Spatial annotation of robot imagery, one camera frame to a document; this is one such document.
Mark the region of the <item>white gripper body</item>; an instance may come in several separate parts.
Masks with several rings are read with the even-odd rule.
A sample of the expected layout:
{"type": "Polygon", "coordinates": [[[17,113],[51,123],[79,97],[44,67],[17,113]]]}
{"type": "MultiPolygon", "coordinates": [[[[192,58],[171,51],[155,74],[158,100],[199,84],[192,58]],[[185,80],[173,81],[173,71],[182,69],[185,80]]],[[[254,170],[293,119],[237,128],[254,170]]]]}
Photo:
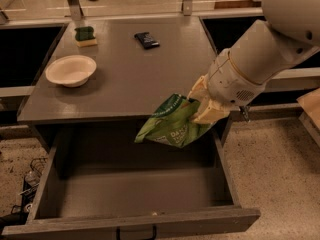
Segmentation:
{"type": "Polygon", "coordinates": [[[246,106],[265,90],[266,84],[256,84],[236,68],[230,50],[224,49],[211,64],[206,75],[207,88],[212,99],[225,106],[246,106]]]}

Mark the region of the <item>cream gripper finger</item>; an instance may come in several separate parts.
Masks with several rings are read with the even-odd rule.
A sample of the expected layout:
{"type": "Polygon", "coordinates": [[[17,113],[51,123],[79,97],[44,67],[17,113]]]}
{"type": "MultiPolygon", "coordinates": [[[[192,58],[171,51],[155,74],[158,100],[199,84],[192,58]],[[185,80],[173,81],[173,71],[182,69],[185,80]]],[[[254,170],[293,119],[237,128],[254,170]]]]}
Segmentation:
{"type": "Polygon", "coordinates": [[[195,82],[193,87],[191,88],[187,98],[188,99],[194,99],[199,102],[202,102],[205,99],[209,98],[209,92],[207,88],[207,76],[201,76],[198,78],[198,80],[195,82]]]}
{"type": "Polygon", "coordinates": [[[214,124],[226,118],[231,111],[230,106],[211,99],[209,96],[195,97],[200,102],[197,112],[191,116],[191,121],[196,124],[214,124]]]}

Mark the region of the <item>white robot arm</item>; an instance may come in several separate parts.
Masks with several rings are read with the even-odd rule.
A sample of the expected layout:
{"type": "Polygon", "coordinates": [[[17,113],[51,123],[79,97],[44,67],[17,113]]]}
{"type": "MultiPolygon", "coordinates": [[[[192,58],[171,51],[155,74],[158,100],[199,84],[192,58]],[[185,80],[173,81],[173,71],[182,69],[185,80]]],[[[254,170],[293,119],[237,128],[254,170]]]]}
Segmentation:
{"type": "Polygon", "coordinates": [[[188,96],[200,102],[191,116],[212,124],[261,94],[274,76],[316,54],[320,47],[320,0],[262,0],[255,21],[217,55],[188,96]]]}

